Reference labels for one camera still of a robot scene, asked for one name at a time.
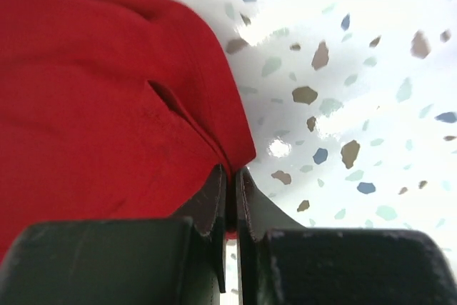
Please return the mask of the dark red t shirt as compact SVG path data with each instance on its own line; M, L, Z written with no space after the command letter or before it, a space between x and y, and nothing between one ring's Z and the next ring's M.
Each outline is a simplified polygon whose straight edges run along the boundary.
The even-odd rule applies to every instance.
M207 23L173 0L1 0L1 251L43 221L168 216L256 151Z

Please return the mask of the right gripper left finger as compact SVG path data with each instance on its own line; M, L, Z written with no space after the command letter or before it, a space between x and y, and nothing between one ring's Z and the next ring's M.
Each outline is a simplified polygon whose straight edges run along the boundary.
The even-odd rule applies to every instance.
M218 304L227 181L213 168L164 219L34 224L1 265L3 304Z

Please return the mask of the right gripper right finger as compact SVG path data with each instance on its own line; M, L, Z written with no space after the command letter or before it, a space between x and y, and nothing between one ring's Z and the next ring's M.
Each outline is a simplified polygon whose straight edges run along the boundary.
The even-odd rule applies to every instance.
M306 228L235 178L242 304L454 304L437 244L403 229Z

